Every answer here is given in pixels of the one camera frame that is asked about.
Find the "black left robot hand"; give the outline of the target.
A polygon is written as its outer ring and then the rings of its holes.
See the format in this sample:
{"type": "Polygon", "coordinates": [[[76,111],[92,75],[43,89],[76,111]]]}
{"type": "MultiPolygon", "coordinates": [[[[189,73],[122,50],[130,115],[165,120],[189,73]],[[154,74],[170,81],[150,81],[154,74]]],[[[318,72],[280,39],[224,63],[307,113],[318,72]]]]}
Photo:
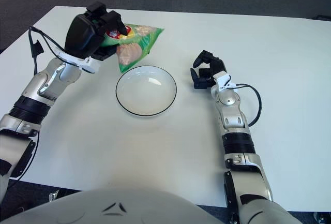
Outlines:
{"type": "Polygon", "coordinates": [[[104,3],[94,2],[84,14],[77,15],[71,22],[64,50],[77,58],[92,57],[104,61],[116,52],[117,47],[102,45],[107,31],[118,31],[125,36],[128,34],[119,13],[113,10],[108,12],[104,3]]]}

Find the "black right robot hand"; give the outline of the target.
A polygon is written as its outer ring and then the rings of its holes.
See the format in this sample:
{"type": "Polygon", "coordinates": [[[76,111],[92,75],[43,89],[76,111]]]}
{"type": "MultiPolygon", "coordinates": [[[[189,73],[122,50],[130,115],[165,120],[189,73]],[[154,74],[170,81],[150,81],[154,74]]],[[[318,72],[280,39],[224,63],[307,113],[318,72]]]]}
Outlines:
{"type": "Polygon", "coordinates": [[[212,53],[203,50],[193,62],[190,68],[193,86],[195,89],[207,89],[216,84],[213,76],[221,71],[227,71],[224,62],[215,57],[212,53]],[[208,68],[199,68],[198,73],[195,71],[201,64],[209,65],[208,68]]]}

